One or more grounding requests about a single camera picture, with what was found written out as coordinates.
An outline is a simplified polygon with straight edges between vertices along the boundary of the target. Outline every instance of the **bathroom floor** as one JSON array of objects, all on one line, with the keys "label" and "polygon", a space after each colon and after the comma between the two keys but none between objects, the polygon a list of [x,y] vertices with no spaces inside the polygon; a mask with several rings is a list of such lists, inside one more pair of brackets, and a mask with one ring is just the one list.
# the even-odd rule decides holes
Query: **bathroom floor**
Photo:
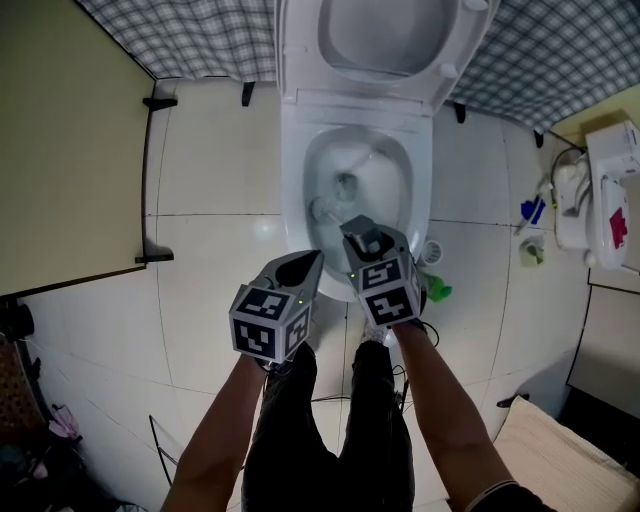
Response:
[{"label": "bathroom floor", "polygon": [[[69,405],[98,478],[150,510],[160,507],[168,484],[148,416],[162,446],[179,456],[237,359],[227,320],[237,288],[287,252],[275,87],[257,86],[249,108],[240,107],[241,85],[224,79],[158,87],[158,95],[173,93],[178,106],[153,115],[146,226],[175,261],[25,300],[45,397]],[[506,416],[495,404],[518,390],[557,412],[586,312],[587,270],[579,256],[556,247],[551,209],[514,236],[520,203],[532,198],[561,143],[547,136],[537,150],[525,127],[476,113],[461,125],[444,107],[433,146],[429,236],[444,249],[433,272],[453,295],[429,302],[423,319],[438,330],[438,350],[495,437]],[[539,268],[520,263],[519,246],[531,236],[544,243]],[[348,394],[363,313],[321,296],[316,321],[314,396]],[[392,358],[402,364],[397,347]],[[440,510],[446,492],[410,400],[415,506]],[[348,401],[314,404],[332,451],[340,450],[348,412]],[[239,509],[238,496],[239,484],[230,508]]]}]

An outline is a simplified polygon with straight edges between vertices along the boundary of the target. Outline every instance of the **wooden door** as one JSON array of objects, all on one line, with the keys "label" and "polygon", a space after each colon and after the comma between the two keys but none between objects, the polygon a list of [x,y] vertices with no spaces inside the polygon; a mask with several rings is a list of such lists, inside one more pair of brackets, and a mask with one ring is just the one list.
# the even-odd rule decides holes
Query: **wooden door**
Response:
[{"label": "wooden door", "polygon": [[72,0],[0,2],[0,296],[141,266],[153,84]]}]

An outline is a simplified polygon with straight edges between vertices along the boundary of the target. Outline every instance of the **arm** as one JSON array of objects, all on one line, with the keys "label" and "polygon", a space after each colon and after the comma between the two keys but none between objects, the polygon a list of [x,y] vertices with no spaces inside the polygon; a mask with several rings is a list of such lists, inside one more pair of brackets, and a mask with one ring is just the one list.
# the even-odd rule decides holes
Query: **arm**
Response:
[{"label": "arm", "polygon": [[240,356],[180,457],[164,512],[223,511],[242,468],[266,373]]},{"label": "arm", "polygon": [[469,395],[427,334],[393,327],[404,358],[418,425],[456,510],[491,486],[512,480]]}]

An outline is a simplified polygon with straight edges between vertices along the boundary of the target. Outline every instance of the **checkered curtain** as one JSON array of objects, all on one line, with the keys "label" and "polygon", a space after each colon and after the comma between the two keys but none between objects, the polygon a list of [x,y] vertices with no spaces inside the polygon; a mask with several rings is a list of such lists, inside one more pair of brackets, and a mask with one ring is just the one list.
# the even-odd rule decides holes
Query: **checkered curtain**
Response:
[{"label": "checkered curtain", "polygon": [[[77,1],[157,78],[275,80],[273,0]],[[640,83],[637,2],[502,0],[450,99],[543,133]]]}]

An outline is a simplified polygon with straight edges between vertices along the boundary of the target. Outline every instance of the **black pants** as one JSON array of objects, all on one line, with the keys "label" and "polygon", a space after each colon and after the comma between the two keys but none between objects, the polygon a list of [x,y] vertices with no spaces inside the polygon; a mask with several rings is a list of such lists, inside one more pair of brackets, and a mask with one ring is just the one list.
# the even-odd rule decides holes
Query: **black pants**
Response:
[{"label": "black pants", "polygon": [[394,394],[389,350],[368,341],[353,363],[351,413],[340,457],[311,413],[317,367],[306,343],[269,376],[244,470],[242,508],[258,511],[410,511],[411,440]]}]

